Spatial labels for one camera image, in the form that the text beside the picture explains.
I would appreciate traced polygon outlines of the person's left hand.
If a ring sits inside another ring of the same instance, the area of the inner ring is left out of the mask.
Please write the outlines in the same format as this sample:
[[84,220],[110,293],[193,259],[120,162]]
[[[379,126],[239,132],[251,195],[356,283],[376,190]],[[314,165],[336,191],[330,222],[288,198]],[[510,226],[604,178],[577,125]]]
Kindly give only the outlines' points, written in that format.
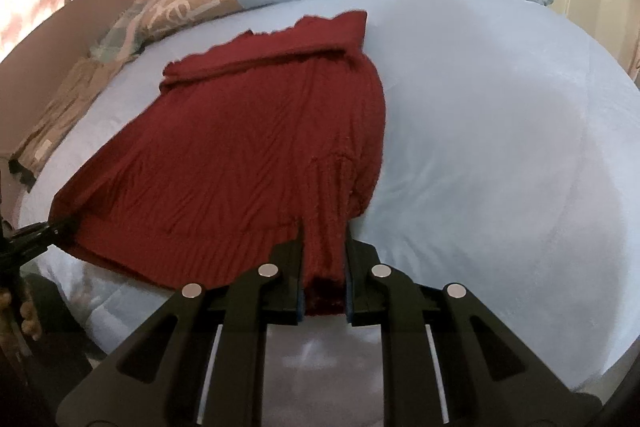
[[20,309],[12,309],[12,295],[1,289],[1,350],[8,359],[16,358],[21,353],[21,340],[30,338],[38,341],[42,328],[38,312],[32,297],[27,296]]

